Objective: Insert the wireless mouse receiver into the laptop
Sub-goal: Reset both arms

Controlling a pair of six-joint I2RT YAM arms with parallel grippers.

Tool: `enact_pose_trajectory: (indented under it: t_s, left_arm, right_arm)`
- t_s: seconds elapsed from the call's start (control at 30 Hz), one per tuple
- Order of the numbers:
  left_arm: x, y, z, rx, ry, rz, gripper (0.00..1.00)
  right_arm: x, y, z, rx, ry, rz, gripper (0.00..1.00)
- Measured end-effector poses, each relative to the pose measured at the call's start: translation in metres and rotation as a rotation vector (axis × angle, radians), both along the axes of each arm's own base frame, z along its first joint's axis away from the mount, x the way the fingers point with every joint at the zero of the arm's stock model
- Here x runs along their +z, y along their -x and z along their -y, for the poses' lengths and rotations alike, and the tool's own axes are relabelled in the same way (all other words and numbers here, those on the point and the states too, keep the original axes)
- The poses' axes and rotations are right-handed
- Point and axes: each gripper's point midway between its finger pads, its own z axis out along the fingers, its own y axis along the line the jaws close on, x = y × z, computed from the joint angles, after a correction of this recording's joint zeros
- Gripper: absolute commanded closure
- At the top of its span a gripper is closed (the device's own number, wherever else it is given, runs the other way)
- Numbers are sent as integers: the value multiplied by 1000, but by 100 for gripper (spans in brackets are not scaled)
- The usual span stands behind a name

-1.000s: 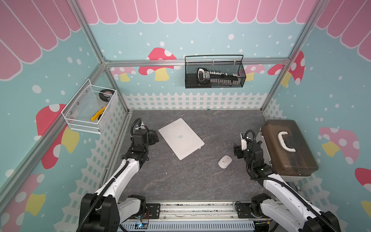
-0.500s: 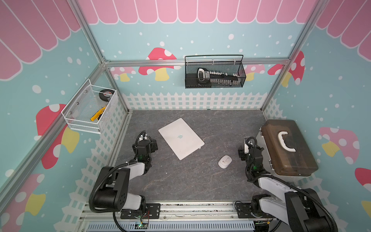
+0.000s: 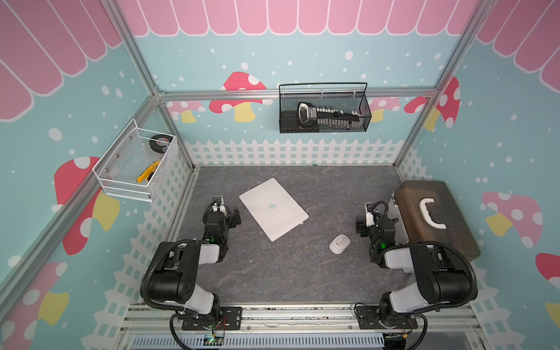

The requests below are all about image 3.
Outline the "white wireless mouse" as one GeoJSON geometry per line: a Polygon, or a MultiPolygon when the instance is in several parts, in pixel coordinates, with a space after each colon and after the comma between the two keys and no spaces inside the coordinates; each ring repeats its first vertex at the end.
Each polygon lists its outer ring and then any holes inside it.
{"type": "Polygon", "coordinates": [[[342,254],[350,245],[351,241],[345,234],[339,234],[329,244],[329,249],[336,255],[342,254]]]}

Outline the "silver laptop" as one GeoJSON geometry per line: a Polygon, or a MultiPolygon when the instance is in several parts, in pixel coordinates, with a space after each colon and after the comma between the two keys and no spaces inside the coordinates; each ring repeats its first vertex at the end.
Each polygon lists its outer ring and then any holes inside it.
{"type": "Polygon", "coordinates": [[[272,242],[309,219],[306,211],[274,178],[242,193],[239,199],[272,242]]]}

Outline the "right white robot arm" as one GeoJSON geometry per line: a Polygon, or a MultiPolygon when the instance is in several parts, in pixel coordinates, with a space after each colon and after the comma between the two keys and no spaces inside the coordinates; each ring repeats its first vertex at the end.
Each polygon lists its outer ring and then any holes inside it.
{"type": "Polygon", "coordinates": [[[464,306],[478,296],[475,271],[459,250],[436,241],[397,243],[398,222],[389,218],[384,201],[365,204],[365,218],[356,221],[357,233],[369,238],[370,262],[413,275],[411,284],[384,293],[378,304],[354,305],[363,330],[413,330],[418,315],[464,306]]]}

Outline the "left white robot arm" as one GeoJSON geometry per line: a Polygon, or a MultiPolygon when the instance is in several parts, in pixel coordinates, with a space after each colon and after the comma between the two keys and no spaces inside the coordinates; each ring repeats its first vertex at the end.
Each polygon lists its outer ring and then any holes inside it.
{"type": "Polygon", "coordinates": [[[220,299],[197,284],[198,268],[222,262],[229,250],[231,228],[242,224],[237,208],[216,196],[202,216],[201,239],[162,242],[141,282],[140,294],[153,309],[173,311],[183,320],[213,329],[224,322],[220,299]]]}

